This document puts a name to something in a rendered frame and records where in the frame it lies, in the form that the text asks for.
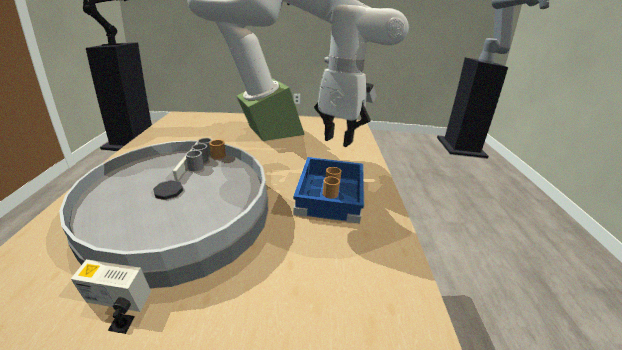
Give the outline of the bronze bushing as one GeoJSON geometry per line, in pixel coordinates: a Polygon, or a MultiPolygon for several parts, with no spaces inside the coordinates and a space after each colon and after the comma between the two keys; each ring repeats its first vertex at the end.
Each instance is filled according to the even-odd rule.
{"type": "Polygon", "coordinates": [[[336,198],[339,193],[340,180],[336,177],[326,177],[323,183],[323,196],[326,198],[336,198]]]}
{"type": "Polygon", "coordinates": [[[225,142],[223,140],[213,140],[210,143],[211,158],[222,159],[226,156],[225,142]]]}
{"type": "Polygon", "coordinates": [[[341,170],[337,167],[329,167],[326,169],[326,177],[336,177],[339,180],[341,179],[341,170]]]}

